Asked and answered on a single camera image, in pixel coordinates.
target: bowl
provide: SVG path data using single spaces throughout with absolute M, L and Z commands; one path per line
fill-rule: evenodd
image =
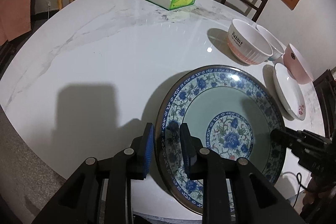
M 260 32 L 240 19 L 233 19 L 226 36 L 232 53 L 242 62 L 257 65 L 273 55 L 273 49 Z
M 277 63 L 273 80 L 283 107 L 294 119 L 303 121 L 306 117 L 305 99 L 291 72 L 283 64 Z
M 223 65 L 190 71 L 172 86 L 158 112 L 154 152 L 161 178 L 182 205 L 202 214 L 204 185 L 189 180 L 184 171 L 179 138 L 182 123 L 202 146 L 222 158 L 245 157 L 269 182 L 276 183 L 286 147 L 272 140 L 270 134 L 275 128 L 284 130 L 285 124 L 276 101 L 253 76 Z M 234 214 L 230 182 L 228 185 L 230 211 Z
M 285 50 L 281 46 L 280 41 L 273 34 L 271 34 L 269 30 L 260 25 L 257 25 L 256 28 L 273 49 L 273 55 L 268 60 L 275 61 L 285 54 Z
M 283 63 L 299 84 L 307 84 L 314 80 L 307 61 L 292 44 L 288 44 L 285 50 Z

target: pink flower design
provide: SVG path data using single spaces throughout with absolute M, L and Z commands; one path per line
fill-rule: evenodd
M 304 110 L 304 108 L 305 108 L 305 105 L 300 105 L 300 106 L 299 106 L 299 114 L 300 114 L 300 115 L 303 115 L 303 110 Z

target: electrical cord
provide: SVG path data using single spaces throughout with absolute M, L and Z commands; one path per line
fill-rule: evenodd
M 302 185 L 302 175 L 301 175 L 300 172 L 296 174 L 296 180 L 297 180 L 297 182 L 298 182 L 298 184 L 299 184 L 299 190 L 298 190 L 298 192 L 297 192 L 296 199 L 295 199 L 295 202 L 294 202 L 293 207 L 295 206 L 295 204 L 296 204 L 296 202 L 297 202 L 297 199 L 298 199 L 298 197 L 299 197 L 299 193 L 300 193 L 300 189 L 301 189 L 301 188 L 304 189 L 304 190 L 306 190 L 307 192 L 310 192 L 310 193 L 313 193 L 313 194 L 319 194 L 319 193 L 323 193 L 323 192 L 326 192 L 326 191 L 328 191 L 328 190 L 331 190 L 332 188 L 334 188 L 334 187 L 336 186 L 336 183 L 333 183 L 333 184 L 331 184 L 331 185 L 327 185 L 327 186 L 325 186 L 325 187 L 322 187 L 322 188 L 319 189 L 318 191 L 312 191 L 312 190 L 310 190 L 310 189 L 308 189 L 307 187 L 305 187 L 305 186 Z
M 301 187 L 302 187 L 302 184 L 301 184 L 301 182 L 302 182 L 302 175 L 301 175 L 300 172 L 296 174 L 296 180 L 297 180 L 297 182 L 299 183 L 299 189 L 298 189 L 298 191 L 297 191 L 297 195 L 296 195 L 296 199 L 295 199 L 294 204 L 293 204 L 293 208 L 294 208 L 294 206 L 295 206 L 295 204 L 296 204 L 296 202 L 297 202 L 297 199 L 298 199 L 298 197 L 299 197 L 299 193 L 300 193 L 300 189 L 301 189 Z

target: white marble table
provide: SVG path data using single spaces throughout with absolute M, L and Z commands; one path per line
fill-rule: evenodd
M 245 66 L 220 42 L 233 18 L 250 22 L 213 0 L 172 11 L 145 0 L 76 0 L 16 54 L 0 81 L 0 104 L 29 147 L 65 178 L 89 156 L 104 159 L 126 148 L 146 122 L 155 122 L 170 87 L 197 67 L 224 64 L 245 70 L 280 104 L 274 64 Z M 281 107 L 285 125 L 323 135 L 313 85 L 301 88 L 306 119 L 293 121 Z M 297 172 L 306 184 L 310 174 L 288 150 L 276 184 L 285 198 L 297 191 Z M 155 162 L 151 174 L 132 182 L 134 211 L 201 219 L 162 190 Z

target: screw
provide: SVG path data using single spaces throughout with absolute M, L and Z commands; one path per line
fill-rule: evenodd
M 245 158 L 239 158 L 238 163 L 241 165 L 247 165 L 249 162 Z
M 125 153 L 126 155 L 132 155 L 132 154 L 134 153 L 134 150 L 133 150 L 132 148 L 126 148 L 126 149 L 124 150 L 124 153 Z
M 95 162 L 96 162 L 96 159 L 95 159 L 95 158 L 87 158 L 86 161 L 85 161 L 85 163 L 86 163 L 87 165 L 92 165 L 92 164 L 94 164 Z
M 209 149 L 207 149 L 207 148 L 205 148 L 205 147 L 201 148 L 201 149 L 199 150 L 199 152 L 200 152 L 201 154 L 203 154 L 203 155 L 207 155 L 207 154 L 210 153 Z

